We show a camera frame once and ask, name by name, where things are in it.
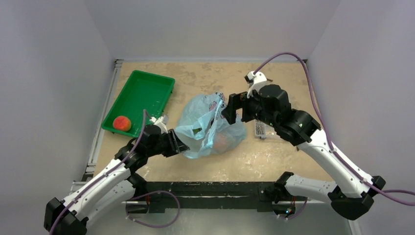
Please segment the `fake peach fruit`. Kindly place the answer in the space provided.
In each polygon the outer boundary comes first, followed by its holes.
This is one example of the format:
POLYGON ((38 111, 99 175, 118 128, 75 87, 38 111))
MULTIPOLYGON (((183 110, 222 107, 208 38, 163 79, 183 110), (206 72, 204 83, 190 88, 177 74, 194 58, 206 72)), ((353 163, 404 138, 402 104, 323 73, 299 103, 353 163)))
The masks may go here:
POLYGON ((128 132, 131 127, 132 123, 126 116, 117 116, 113 121, 113 128, 118 131, 128 132))

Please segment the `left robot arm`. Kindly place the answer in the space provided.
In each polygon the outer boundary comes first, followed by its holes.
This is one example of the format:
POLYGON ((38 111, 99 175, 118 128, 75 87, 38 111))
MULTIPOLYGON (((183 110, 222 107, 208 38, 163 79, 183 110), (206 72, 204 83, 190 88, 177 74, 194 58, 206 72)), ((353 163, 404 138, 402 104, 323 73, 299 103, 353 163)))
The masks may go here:
POLYGON ((84 235, 92 219, 113 204, 143 200, 150 204, 147 181, 136 171, 150 157, 171 157, 189 150, 174 129, 146 125, 139 136, 119 149, 114 159, 95 177, 64 199, 51 199, 44 216, 44 228, 51 235, 84 235))

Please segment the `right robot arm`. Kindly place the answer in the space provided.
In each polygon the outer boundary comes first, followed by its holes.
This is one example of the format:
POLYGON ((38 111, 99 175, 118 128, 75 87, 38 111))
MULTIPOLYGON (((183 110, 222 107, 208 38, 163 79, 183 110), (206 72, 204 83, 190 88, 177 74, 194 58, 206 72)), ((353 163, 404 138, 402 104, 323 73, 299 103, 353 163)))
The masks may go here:
POLYGON ((278 85, 266 85, 253 95, 231 94, 222 111, 228 123, 236 122, 236 111, 242 110, 242 121, 258 120, 272 127, 283 140, 310 156, 332 181, 319 181, 284 172, 264 193, 279 202, 296 196, 328 203, 348 220, 356 220, 369 211, 374 197, 385 186, 380 176, 360 170, 327 140, 326 132, 306 111, 292 108, 288 93, 278 85))

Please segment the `light blue plastic bag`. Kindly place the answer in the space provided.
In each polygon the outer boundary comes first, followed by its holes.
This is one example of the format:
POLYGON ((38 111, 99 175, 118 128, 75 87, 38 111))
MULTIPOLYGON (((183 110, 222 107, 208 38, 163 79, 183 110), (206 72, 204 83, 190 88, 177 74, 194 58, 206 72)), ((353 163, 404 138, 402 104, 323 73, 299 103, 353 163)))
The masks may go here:
POLYGON ((221 112, 226 107, 224 94, 199 94, 182 111, 175 128, 178 138, 189 147, 184 156, 198 159, 235 149, 247 136, 247 129, 237 117, 229 124, 221 112))

